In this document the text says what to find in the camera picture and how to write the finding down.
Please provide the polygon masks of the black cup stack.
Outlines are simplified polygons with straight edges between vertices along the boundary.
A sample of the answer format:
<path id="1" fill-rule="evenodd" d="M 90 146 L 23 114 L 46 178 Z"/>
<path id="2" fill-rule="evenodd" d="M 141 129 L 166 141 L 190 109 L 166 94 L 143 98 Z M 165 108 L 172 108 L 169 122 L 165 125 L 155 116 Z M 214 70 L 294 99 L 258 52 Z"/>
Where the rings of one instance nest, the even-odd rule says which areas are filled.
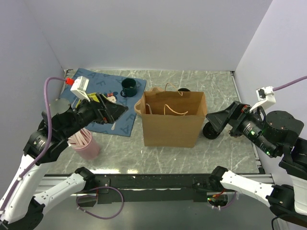
<path id="1" fill-rule="evenodd" d="M 179 92 L 190 92 L 190 90 L 187 89 L 187 88 L 180 88 L 180 89 L 178 89 L 178 91 Z"/>

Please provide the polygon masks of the brown paper bag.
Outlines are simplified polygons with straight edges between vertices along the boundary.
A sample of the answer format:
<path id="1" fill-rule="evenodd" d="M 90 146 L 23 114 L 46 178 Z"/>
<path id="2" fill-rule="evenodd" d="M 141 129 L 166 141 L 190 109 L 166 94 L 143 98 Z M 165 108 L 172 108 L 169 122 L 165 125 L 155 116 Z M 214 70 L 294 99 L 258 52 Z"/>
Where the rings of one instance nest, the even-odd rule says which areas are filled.
<path id="1" fill-rule="evenodd" d="M 207 115 L 205 94 L 144 91 L 140 114 L 145 146 L 193 148 Z"/>

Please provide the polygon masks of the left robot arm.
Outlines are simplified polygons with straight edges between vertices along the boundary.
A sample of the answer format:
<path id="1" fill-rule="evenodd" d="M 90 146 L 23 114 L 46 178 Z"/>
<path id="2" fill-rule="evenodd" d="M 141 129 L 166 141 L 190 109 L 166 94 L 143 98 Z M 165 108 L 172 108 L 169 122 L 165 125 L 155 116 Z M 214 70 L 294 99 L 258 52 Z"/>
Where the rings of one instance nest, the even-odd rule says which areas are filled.
<path id="1" fill-rule="evenodd" d="M 77 192 L 91 192 L 95 175 L 85 167 L 78 168 L 66 180 L 36 194 L 46 172 L 68 147 L 68 139 L 92 122 L 113 124 L 128 107 L 110 102 L 96 93 L 83 99 L 73 109 L 65 99 L 56 99 L 42 112 L 38 130 L 29 138 L 19 169 L 0 201 L 2 230 L 33 230 L 54 206 Z"/>

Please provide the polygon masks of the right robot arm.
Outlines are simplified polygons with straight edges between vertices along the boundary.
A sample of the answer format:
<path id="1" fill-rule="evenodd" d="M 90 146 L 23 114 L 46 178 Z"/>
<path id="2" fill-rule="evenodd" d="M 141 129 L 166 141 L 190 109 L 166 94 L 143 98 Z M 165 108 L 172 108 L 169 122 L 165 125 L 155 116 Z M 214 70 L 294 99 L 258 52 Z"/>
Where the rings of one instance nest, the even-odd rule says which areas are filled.
<path id="1" fill-rule="evenodd" d="M 233 102 L 226 109 L 209 113 L 203 135 L 217 138 L 226 126 L 232 137 L 244 137 L 257 149 L 261 165 L 275 184 L 255 182 L 232 170 L 217 166 L 206 186 L 215 191 L 234 190 L 265 205 L 280 218 L 307 217 L 307 141 L 300 137 L 304 123 L 286 111 L 265 112 L 263 105 L 252 108 Z"/>

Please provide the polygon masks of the black lid stack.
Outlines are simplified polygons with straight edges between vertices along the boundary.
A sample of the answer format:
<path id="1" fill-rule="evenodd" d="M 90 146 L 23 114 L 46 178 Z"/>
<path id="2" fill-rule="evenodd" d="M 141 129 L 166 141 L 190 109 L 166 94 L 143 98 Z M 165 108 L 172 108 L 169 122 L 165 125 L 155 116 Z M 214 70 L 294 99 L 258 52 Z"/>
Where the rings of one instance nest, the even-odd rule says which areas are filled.
<path id="1" fill-rule="evenodd" d="M 203 135 L 210 140 L 216 139 L 219 137 L 220 133 L 216 132 L 210 122 L 207 122 L 203 129 L 202 129 Z"/>

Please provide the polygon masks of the blue alphabet placemat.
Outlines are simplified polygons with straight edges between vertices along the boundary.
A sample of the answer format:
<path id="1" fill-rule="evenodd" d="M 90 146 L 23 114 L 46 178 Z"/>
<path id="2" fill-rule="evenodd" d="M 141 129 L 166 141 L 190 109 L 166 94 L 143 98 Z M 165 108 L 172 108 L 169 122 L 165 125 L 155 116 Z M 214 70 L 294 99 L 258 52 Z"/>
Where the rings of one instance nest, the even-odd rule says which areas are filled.
<path id="1" fill-rule="evenodd" d="M 89 124 L 86 129 L 98 133 L 129 137 L 136 117 L 134 105 L 142 97 L 146 87 L 146 80 L 136 78 L 137 94 L 133 97 L 122 97 L 120 95 L 120 92 L 122 91 L 121 82 L 126 78 L 125 76 L 112 75 L 106 72 L 98 73 L 82 68 L 77 69 L 72 78 L 76 79 L 79 76 L 85 76 L 89 79 L 89 84 L 86 90 L 87 93 L 98 92 L 106 96 L 107 93 L 118 92 L 116 103 L 129 108 L 128 111 L 125 112 L 118 121 L 116 121 L 115 130 L 111 130 L 113 124 L 101 125 L 97 123 Z"/>

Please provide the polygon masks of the green dotted plate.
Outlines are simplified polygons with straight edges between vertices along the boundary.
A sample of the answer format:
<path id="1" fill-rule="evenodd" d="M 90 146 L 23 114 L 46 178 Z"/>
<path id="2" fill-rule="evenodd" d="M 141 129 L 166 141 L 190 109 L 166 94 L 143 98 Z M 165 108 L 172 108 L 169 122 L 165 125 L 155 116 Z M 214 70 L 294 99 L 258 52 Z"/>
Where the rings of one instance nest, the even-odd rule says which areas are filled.
<path id="1" fill-rule="evenodd" d="M 95 102 L 100 102 L 96 93 L 89 93 L 87 94 L 88 98 L 90 99 L 90 101 L 95 101 Z M 79 99 L 77 104 L 75 105 L 75 108 L 77 108 L 79 106 L 79 104 L 82 102 L 82 99 Z"/>

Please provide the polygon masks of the dark green mug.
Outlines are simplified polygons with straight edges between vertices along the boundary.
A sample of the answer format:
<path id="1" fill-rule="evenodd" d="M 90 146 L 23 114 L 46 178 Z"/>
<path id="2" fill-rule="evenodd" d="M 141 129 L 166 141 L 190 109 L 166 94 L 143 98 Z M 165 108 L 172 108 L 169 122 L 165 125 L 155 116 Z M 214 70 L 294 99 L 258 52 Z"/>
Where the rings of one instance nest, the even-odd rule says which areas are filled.
<path id="1" fill-rule="evenodd" d="M 137 83 L 132 78 L 125 78 L 121 82 L 122 91 L 120 95 L 122 97 L 133 97 L 137 94 Z"/>

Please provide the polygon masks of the pink straw cup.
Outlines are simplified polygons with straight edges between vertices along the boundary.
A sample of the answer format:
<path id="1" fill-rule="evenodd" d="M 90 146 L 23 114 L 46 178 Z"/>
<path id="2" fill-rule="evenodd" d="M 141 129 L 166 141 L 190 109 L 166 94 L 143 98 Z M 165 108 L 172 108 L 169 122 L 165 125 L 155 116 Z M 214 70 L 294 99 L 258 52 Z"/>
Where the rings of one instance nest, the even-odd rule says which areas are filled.
<path id="1" fill-rule="evenodd" d="M 75 150 L 83 159 L 85 160 L 93 160 L 95 159 L 100 152 L 100 147 L 97 144 L 96 140 L 92 136 L 91 141 L 89 144 L 83 147 L 76 147 L 70 145 L 73 150 Z"/>

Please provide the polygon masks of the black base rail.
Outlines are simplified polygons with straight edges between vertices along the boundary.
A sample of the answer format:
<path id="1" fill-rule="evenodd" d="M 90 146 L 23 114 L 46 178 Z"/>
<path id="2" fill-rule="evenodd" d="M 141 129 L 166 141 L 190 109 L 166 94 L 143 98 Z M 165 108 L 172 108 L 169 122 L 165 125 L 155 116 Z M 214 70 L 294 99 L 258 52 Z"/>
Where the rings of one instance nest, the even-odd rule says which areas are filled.
<path id="1" fill-rule="evenodd" d="M 98 195 L 98 204 L 113 202 L 184 201 L 206 202 L 219 194 L 219 182 L 209 174 L 97 174 L 94 182 L 78 194 Z"/>

